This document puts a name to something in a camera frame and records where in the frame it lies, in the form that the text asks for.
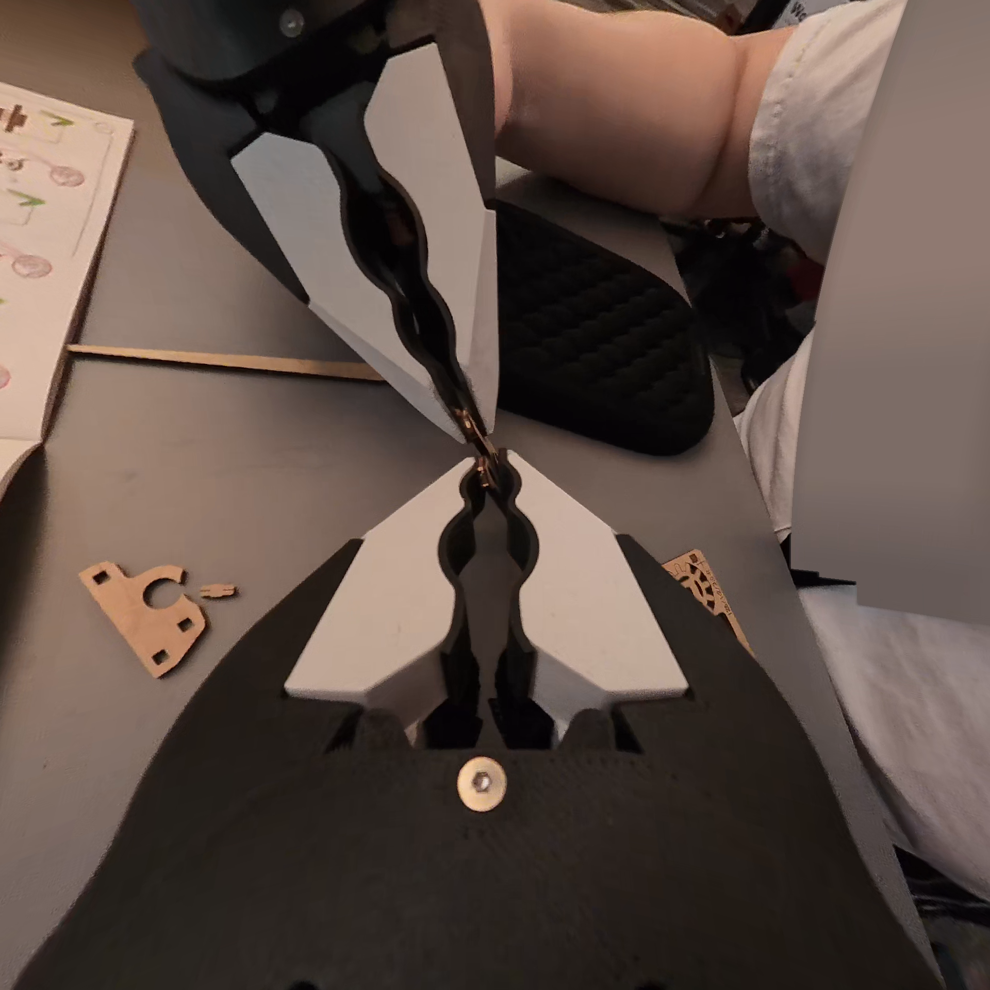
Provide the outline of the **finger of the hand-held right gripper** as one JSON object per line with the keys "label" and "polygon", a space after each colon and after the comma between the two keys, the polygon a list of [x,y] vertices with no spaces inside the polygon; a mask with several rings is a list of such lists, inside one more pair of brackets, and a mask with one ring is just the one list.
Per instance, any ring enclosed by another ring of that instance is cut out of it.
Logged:
{"label": "finger of the hand-held right gripper", "polygon": [[447,304],[455,352],[493,431],[499,387],[496,216],[483,201],[437,43],[391,57],[365,112],[379,166],[425,227],[427,278]]}
{"label": "finger of the hand-held right gripper", "polygon": [[386,294],[353,258],[341,225],[340,187],[323,153],[307,142],[264,134],[233,165],[303,284],[310,309],[409,404],[459,439],[426,369],[400,341]]}

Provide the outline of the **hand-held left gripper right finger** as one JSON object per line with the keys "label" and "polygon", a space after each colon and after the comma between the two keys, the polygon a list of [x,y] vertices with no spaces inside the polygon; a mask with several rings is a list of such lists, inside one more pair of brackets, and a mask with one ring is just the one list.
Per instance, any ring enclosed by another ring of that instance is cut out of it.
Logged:
{"label": "hand-held left gripper right finger", "polygon": [[530,696],[551,716],[554,742],[581,711],[682,697],[688,682],[616,532],[520,455],[507,462],[538,542],[519,604],[536,651]]}

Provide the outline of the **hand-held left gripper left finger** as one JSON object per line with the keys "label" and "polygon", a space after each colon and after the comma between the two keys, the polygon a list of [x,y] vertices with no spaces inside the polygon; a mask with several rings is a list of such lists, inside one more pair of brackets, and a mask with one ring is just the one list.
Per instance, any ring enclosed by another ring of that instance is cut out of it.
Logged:
{"label": "hand-held left gripper left finger", "polygon": [[431,748],[475,743],[475,656],[460,576],[475,553],[465,458],[362,538],[285,682],[416,725]]}

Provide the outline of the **small wooden connector part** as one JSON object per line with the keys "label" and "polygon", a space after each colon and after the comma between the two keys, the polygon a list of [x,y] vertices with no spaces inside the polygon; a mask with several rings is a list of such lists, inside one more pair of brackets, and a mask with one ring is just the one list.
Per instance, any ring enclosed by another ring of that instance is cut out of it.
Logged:
{"label": "small wooden connector part", "polygon": [[498,490],[501,486],[499,453],[467,409],[455,408],[452,415],[465,441],[475,450],[475,469],[482,486],[490,491]]}

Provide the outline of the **person's right forearm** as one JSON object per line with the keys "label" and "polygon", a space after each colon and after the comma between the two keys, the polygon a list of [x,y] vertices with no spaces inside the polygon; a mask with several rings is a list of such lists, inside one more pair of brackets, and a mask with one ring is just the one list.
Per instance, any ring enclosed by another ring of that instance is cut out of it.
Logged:
{"label": "person's right forearm", "polygon": [[732,37],[669,12],[480,3],[495,149],[614,203],[680,219],[751,219],[749,143],[794,28]]}

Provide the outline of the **laser-cut wooden parts sheet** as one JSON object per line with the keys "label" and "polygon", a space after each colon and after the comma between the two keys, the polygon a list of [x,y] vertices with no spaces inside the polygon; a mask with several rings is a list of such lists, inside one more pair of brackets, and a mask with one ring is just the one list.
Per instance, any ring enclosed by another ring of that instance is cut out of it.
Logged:
{"label": "laser-cut wooden parts sheet", "polygon": [[738,642],[756,656],[736,614],[702,551],[691,550],[662,564],[663,568],[714,617],[731,628]]}

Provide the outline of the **thin wooden stick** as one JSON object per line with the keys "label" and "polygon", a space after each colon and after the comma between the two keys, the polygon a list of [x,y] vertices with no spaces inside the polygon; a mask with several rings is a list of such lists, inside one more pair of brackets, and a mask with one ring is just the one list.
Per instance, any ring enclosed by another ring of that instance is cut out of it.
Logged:
{"label": "thin wooden stick", "polygon": [[121,360],[145,360],[170,365],[197,365],[383,383],[384,379],[364,362],[328,361],[247,354],[200,353],[170,350],[113,348],[105,345],[69,344],[68,353]]}

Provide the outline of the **black textured pad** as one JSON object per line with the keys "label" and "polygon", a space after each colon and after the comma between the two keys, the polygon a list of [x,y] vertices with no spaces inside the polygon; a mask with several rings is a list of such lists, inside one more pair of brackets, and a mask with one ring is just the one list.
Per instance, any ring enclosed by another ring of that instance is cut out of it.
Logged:
{"label": "black textured pad", "polygon": [[643,454],[695,447],[715,396],[688,303],[528,210],[496,216],[499,409]]}

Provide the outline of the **illustrated instruction booklet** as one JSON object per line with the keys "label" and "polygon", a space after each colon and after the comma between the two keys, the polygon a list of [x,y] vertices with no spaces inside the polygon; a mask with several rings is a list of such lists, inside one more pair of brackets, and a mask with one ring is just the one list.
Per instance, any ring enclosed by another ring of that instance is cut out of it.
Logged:
{"label": "illustrated instruction booklet", "polygon": [[1,86],[1,492],[44,440],[134,123]]}

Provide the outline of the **flat wooden bracket part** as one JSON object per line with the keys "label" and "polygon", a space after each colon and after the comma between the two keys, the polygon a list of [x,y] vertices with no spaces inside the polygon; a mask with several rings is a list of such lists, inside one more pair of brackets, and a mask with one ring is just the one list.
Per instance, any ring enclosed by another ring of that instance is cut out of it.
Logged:
{"label": "flat wooden bracket part", "polygon": [[138,576],[127,576],[116,563],[97,563],[79,573],[79,579],[109,618],[145,670],[160,678],[173,670],[207,627],[204,612],[186,595],[167,608],[145,600],[147,589],[159,582],[181,585],[185,571],[177,565],[158,565]]}

